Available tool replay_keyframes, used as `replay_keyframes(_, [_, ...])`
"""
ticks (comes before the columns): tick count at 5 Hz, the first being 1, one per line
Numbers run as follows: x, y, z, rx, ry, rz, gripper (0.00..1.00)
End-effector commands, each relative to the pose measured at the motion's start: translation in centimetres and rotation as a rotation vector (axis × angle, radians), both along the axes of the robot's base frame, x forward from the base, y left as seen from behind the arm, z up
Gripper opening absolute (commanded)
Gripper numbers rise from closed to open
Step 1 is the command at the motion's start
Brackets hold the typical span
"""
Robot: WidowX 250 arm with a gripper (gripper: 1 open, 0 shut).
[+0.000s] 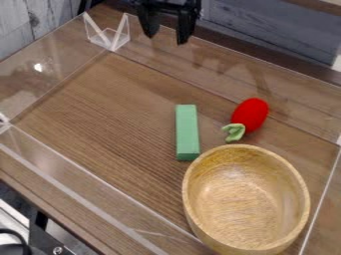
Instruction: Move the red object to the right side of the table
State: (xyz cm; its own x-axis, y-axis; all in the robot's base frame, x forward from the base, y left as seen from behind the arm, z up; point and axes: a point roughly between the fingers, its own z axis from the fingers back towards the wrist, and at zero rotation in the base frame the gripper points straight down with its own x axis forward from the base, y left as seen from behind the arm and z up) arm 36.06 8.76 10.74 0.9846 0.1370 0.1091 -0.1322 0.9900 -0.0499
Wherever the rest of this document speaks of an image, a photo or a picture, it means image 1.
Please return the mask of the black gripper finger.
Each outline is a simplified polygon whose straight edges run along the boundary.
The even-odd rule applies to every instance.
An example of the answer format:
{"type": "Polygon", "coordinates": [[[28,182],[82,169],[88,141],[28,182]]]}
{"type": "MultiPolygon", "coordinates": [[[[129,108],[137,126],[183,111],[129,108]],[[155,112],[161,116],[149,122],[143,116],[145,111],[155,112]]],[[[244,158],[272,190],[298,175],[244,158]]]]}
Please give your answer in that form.
{"type": "Polygon", "coordinates": [[[159,10],[145,3],[137,5],[138,17],[145,34],[151,38],[161,28],[161,15],[159,10]]]}
{"type": "Polygon", "coordinates": [[[179,45],[187,42],[195,28],[195,21],[199,16],[197,9],[179,10],[177,13],[177,43],[179,45]]]}

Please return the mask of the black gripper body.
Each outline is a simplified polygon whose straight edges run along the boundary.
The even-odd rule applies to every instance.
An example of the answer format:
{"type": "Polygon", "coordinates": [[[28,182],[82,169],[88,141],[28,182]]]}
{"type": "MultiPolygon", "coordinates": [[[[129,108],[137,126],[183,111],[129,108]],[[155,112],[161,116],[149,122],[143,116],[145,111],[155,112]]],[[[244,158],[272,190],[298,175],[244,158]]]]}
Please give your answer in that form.
{"type": "Polygon", "coordinates": [[[138,9],[151,13],[177,14],[187,11],[198,15],[201,13],[201,0],[133,0],[138,9]]]}

